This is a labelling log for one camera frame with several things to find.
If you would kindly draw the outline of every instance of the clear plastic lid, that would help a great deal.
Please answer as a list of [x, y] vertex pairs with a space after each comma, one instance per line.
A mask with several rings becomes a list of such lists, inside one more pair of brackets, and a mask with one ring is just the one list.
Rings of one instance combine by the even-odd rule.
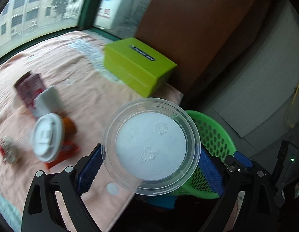
[[201, 151], [198, 130], [179, 106], [158, 98], [130, 102], [107, 124], [102, 141], [106, 169], [137, 194], [160, 195], [183, 185]]

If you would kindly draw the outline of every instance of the blue gripper pad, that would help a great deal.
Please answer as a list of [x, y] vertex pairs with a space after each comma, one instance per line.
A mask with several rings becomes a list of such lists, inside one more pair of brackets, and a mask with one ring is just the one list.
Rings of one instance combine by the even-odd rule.
[[249, 158], [245, 157], [243, 154], [241, 154], [239, 151], [235, 151], [233, 157], [235, 157], [244, 166], [253, 167], [252, 161]]
[[219, 196], [222, 196], [224, 193], [223, 177], [219, 173], [214, 163], [211, 161], [210, 157], [204, 151], [204, 148], [201, 148], [201, 156], [198, 166], [203, 172], [203, 175], [206, 178], [211, 190], [217, 193]]
[[90, 189], [102, 163], [101, 146], [99, 146], [77, 177], [76, 192], [79, 196]]

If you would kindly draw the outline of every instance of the snack package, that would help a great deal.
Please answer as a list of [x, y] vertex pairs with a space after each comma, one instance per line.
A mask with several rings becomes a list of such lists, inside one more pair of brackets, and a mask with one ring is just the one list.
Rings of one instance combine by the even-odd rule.
[[62, 149], [59, 152], [57, 159], [49, 163], [44, 163], [45, 167], [49, 170], [50, 168], [57, 165], [58, 163], [72, 157], [78, 151], [79, 151], [79, 147], [75, 143], [73, 143], [72, 141], [64, 141], [62, 143]]
[[33, 116], [39, 118], [40, 113], [34, 106], [34, 99], [46, 90], [39, 74], [31, 74], [30, 71], [27, 72], [15, 83], [14, 87]]
[[5, 164], [14, 164], [21, 157], [20, 151], [18, 150], [17, 146], [9, 137], [4, 137], [0, 140], [0, 153]]

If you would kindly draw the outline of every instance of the plastic lid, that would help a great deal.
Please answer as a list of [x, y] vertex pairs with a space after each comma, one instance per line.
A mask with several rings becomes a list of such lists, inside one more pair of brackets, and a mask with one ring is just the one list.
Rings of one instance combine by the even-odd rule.
[[54, 161], [63, 137], [64, 125], [59, 115], [50, 113], [39, 118], [32, 132], [32, 146], [37, 158], [43, 162]]
[[102, 156], [120, 185], [135, 193], [159, 195], [184, 184], [197, 167], [200, 137], [189, 115], [162, 99], [133, 101], [111, 118]]

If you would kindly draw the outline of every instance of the air conditioner unit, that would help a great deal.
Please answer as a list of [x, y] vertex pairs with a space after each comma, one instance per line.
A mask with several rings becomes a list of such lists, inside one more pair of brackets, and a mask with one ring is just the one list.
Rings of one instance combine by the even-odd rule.
[[12, 28], [11, 29], [11, 35], [13, 36], [13, 35], [15, 35], [17, 33], [17, 30], [15, 29], [15, 28]]

